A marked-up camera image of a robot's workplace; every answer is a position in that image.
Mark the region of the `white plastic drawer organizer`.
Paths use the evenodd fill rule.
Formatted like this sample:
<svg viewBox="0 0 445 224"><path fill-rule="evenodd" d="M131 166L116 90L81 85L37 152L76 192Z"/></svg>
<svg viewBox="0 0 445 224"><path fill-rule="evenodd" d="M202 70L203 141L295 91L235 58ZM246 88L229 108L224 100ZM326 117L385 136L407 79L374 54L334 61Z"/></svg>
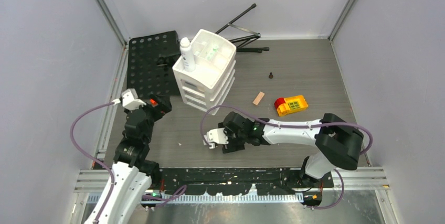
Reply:
<svg viewBox="0 0 445 224"><path fill-rule="evenodd" d="M183 102L206 112L224 102L234 83L237 48L229 40L204 29L190 43L195 71L184 70L181 56L172 69Z"/></svg>

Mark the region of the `small white bottle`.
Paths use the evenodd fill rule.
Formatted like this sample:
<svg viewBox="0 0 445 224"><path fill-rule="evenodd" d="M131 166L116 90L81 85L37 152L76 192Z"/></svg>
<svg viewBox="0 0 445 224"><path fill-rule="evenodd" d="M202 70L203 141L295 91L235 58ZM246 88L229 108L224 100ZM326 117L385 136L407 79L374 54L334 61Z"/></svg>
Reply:
<svg viewBox="0 0 445 224"><path fill-rule="evenodd" d="M187 72L195 71L196 64L190 40L187 37L184 37L180 40L179 43L184 70Z"/></svg>

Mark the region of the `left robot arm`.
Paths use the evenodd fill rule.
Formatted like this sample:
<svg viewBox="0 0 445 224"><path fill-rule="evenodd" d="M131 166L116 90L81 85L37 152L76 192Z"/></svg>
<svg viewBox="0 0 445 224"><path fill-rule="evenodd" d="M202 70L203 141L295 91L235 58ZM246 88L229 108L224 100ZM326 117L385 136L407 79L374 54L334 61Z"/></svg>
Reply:
<svg viewBox="0 0 445 224"><path fill-rule="evenodd" d="M115 150L104 190L86 223L128 223L147 189L161 182L160 166L148 161L154 124L171 112L168 96L150 94L148 99L122 97L126 122Z"/></svg>

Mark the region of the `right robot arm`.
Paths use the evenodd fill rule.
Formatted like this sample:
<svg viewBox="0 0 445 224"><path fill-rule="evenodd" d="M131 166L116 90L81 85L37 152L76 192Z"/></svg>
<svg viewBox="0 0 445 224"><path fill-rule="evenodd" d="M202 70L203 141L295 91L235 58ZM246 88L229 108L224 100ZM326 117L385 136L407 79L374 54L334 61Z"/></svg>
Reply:
<svg viewBox="0 0 445 224"><path fill-rule="evenodd" d="M299 172L298 183L310 188L336 168L356 170L364 135L332 113L313 121L281 122L268 118L250 120L230 112L205 137L212 148L222 145L224 153L244 150L245 144L316 147L317 153L304 159Z"/></svg>

